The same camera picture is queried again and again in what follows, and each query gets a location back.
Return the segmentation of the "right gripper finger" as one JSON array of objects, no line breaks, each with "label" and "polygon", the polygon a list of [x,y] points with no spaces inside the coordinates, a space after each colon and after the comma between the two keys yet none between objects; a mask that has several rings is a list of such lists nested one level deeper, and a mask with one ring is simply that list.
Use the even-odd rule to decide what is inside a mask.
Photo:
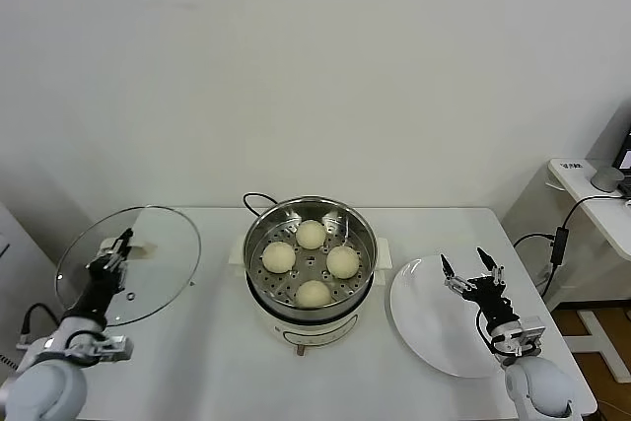
[{"label": "right gripper finger", "polygon": [[476,250],[483,265],[491,273],[493,277],[493,281],[495,283],[502,283],[504,280],[503,278],[504,267],[499,266],[495,262],[494,258],[490,254],[488,254],[485,250],[483,250],[481,247],[478,247]]},{"label": "right gripper finger", "polygon": [[447,260],[447,258],[441,253],[440,260],[442,263],[443,273],[445,275],[445,285],[454,293],[463,293],[468,290],[468,282],[457,276]]}]

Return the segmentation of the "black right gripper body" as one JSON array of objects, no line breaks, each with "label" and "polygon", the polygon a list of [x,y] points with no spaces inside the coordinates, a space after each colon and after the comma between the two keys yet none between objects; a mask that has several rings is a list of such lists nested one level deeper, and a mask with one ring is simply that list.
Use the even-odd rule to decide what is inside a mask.
[{"label": "black right gripper body", "polygon": [[471,278],[467,283],[470,289],[465,291],[465,299],[478,305],[488,327],[498,327],[518,320],[511,301],[503,296],[505,283],[495,282],[492,276]]}]

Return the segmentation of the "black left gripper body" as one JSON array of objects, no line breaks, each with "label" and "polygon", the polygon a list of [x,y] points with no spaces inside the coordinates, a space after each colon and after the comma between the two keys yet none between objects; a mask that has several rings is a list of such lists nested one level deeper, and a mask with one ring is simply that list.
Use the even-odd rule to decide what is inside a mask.
[{"label": "black left gripper body", "polygon": [[89,280],[78,300],[63,314],[68,317],[81,317],[97,325],[107,325],[105,314],[112,298],[121,292],[123,260],[114,263],[103,256],[93,260],[88,268]]}]

